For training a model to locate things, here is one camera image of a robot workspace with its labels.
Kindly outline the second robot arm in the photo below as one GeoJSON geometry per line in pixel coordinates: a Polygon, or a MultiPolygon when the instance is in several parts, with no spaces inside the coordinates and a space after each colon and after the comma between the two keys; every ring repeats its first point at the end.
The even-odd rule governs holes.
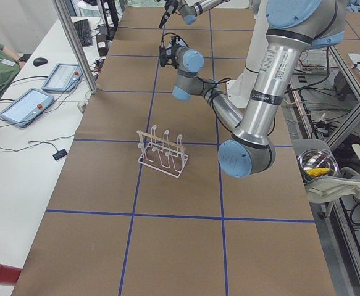
{"type": "Polygon", "coordinates": [[[191,25],[196,21],[197,16],[225,2],[227,1],[205,0],[201,2],[196,2],[189,6],[187,2],[183,0],[167,0],[165,1],[165,5],[164,5],[165,12],[159,23],[159,28],[162,28],[166,24],[169,17],[175,12],[178,12],[182,16],[182,19],[187,25],[191,25]]]}

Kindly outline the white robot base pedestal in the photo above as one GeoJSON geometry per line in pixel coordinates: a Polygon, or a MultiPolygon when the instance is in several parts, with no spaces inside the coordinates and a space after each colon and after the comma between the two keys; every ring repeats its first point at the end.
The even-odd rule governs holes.
{"type": "Polygon", "coordinates": [[[235,80],[227,83],[227,94],[230,101],[238,108],[245,108],[256,82],[262,60],[266,53],[268,42],[266,32],[268,22],[266,19],[266,6],[268,1],[250,1],[249,6],[253,10],[256,19],[251,43],[242,74],[235,80]]]}

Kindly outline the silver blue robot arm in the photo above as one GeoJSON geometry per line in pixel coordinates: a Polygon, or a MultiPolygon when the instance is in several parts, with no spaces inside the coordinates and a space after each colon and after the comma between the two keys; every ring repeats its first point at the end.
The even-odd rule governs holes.
{"type": "Polygon", "coordinates": [[[179,37],[159,47],[161,66],[177,70],[172,94],[187,101],[202,96],[232,137],[220,145],[218,159],[226,174],[243,178],[268,169],[275,148],[268,137],[277,110],[302,52],[339,44],[345,35],[347,1],[268,1],[255,13],[267,19],[267,48],[244,113],[241,113],[214,80],[198,72],[202,54],[179,37]]]}

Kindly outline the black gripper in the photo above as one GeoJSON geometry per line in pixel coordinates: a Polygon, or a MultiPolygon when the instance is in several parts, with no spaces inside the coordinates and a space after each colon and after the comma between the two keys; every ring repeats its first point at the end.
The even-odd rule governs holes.
{"type": "Polygon", "coordinates": [[[175,58],[178,46],[171,46],[164,50],[164,66],[171,65],[173,68],[178,68],[178,62],[175,58]]]}

